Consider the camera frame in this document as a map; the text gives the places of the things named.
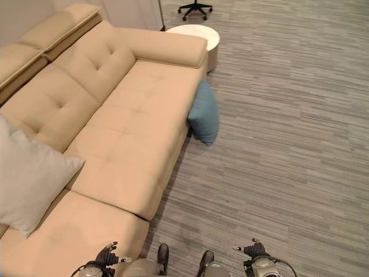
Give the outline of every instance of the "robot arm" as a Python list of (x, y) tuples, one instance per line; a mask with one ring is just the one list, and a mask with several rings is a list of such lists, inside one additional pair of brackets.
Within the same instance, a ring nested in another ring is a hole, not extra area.
[[(247, 277), (283, 277), (279, 274), (275, 263), (284, 263), (291, 268), (295, 277), (297, 273), (284, 260), (276, 259), (265, 251), (263, 244), (256, 238), (253, 238), (254, 245), (243, 248), (243, 252), (251, 257), (251, 260), (243, 262), (243, 267)], [(234, 250), (242, 251), (238, 245), (233, 246)]]
[(85, 265), (77, 268), (71, 277), (73, 277), (78, 271), (78, 277), (114, 277), (115, 269), (108, 268), (108, 266), (118, 263), (131, 263), (132, 259), (129, 257), (117, 257), (114, 253), (111, 253), (116, 249), (118, 242), (114, 241), (105, 246), (99, 254), (96, 256), (95, 261), (89, 261)]

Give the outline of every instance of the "sofa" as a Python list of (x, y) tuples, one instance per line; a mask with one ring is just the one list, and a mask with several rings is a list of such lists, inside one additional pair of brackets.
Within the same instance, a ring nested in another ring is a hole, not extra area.
[(117, 256), (138, 257), (207, 58), (203, 38), (115, 28), (88, 4), (1, 48), (0, 113), (85, 160), (28, 238), (1, 225), (3, 276), (70, 276), (111, 241)]

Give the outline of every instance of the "office chair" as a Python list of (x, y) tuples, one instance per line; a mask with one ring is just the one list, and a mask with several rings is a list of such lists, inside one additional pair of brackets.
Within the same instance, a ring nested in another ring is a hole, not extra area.
[(189, 15), (189, 13), (192, 12), (193, 10), (199, 10), (204, 15), (204, 17), (203, 17), (204, 20), (206, 20), (208, 18), (206, 17), (206, 13), (204, 12), (204, 10), (202, 8), (210, 8), (209, 13), (211, 13), (213, 11), (213, 6), (200, 4), (200, 3), (197, 3), (197, 0), (195, 0), (195, 2), (193, 4), (188, 4), (188, 5), (184, 5), (184, 6), (179, 7), (178, 13), (180, 13), (181, 9), (188, 9), (188, 8), (189, 8), (189, 10), (182, 17), (183, 21), (186, 21), (186, 19), (187, 19), (186, 16)]

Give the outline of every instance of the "round side table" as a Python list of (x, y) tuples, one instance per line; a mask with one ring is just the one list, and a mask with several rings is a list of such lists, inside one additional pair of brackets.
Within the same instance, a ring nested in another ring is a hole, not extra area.
[(209, 54), (208, 72), (215, 68), (217, 64), (218, 45), (220, 42), (220, 37), (217, 31), (204, 25), (187, 24), (173, 27), (167, 30), (167, 32), (181, 33), (183, 35), (190, 36), (200, 36), (204, 39), (207, 39), (208, 46), (206, 49), (208, 50)]

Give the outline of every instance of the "throw pillow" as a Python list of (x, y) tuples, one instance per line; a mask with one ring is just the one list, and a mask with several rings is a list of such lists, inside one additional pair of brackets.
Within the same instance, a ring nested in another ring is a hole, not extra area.
[(0, 223), (28, 237), (84, 161), (30, 140), (2, 114), (0, 153)]
[(196, 136), (206, 145), (212, 145), (218, 132), (218, 105), (205, 78), (197, 88), (188, 119)]

